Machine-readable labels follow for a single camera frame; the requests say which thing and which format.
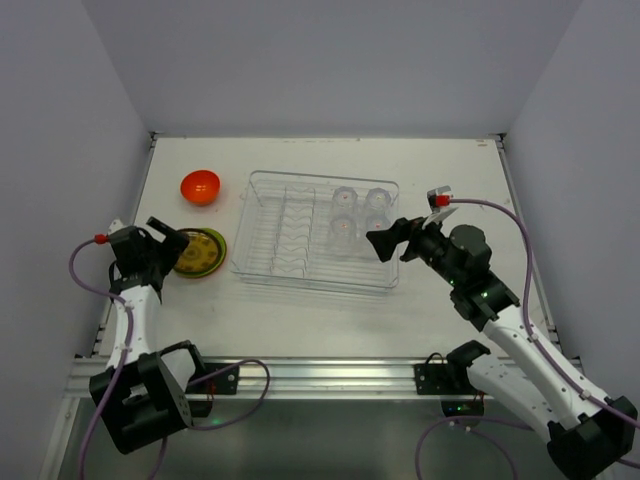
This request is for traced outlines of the orange bowl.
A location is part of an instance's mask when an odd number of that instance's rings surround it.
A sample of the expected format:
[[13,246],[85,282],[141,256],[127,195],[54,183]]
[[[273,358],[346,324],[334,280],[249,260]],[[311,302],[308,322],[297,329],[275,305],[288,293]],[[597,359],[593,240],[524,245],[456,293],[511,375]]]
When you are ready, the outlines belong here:
[[196,170],[186,175],[180,184],[182,197],[195,206],[212,204],[219,195],[221,182],[210,170]]

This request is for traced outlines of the orange plate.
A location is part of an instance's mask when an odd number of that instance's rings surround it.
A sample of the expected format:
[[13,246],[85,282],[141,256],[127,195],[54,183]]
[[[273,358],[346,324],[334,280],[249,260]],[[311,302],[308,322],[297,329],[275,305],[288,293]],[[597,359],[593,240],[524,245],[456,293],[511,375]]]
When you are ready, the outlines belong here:
[[190,241],[173,270],[185,278],[206,277],[222,267],[226,255],[227,246],[224,242],[216,238],[197,237]]

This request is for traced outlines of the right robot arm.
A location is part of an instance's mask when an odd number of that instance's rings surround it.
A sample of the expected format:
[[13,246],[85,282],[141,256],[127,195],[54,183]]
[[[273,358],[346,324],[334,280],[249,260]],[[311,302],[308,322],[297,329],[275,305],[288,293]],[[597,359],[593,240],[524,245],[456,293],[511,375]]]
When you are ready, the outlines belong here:
[[507,372],[488,347],[472,340],[446,355],[441,376],[468,383],[518,416],[566,478],[593,479],[631,450],[635,406],[589,381],[525,320],[518,297],[490,269],[492,250],[482,230],[459,225],[444,235],[438,222],[400,218],[366,237],[383,262],[405,243],[401,261],[424,261],[451,285],[458,314],[511,357],[518,373]]

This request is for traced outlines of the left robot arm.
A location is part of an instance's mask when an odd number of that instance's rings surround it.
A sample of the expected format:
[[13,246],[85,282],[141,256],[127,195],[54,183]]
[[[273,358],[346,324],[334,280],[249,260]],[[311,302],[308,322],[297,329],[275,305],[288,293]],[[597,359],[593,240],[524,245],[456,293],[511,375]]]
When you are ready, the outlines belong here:
[[106,241],[115,256],[108,293],[116,310],[115,340],[89,391],[115,447],[129,454],[192,425],[186,390],[204,363],[190,341],[164,348],[156,341],[164,280],[188,236],[151,217],[145,227],[113,224]]

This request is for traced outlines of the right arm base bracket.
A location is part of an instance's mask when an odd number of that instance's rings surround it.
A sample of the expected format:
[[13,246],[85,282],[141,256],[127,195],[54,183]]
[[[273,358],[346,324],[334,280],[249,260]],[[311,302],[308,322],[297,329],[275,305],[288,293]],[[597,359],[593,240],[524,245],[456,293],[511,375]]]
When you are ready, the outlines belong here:
[[484,415],[484,394],[471,386],[463,368],[449,363],[439,352],[414,364],[413,371],[416,393],[438,396],[445,417]]

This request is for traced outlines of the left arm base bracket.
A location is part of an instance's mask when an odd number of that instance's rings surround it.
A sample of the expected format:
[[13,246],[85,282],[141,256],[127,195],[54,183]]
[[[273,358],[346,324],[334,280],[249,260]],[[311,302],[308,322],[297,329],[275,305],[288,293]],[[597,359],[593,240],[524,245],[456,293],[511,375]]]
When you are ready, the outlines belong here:
[[186,387],[186,396],[192,417],[206,418],[213,409],[217,397],[233,396],[238,391],[239,368],[234,367],[222,374],[225,363],[206,363],[204,370],[197,370]]

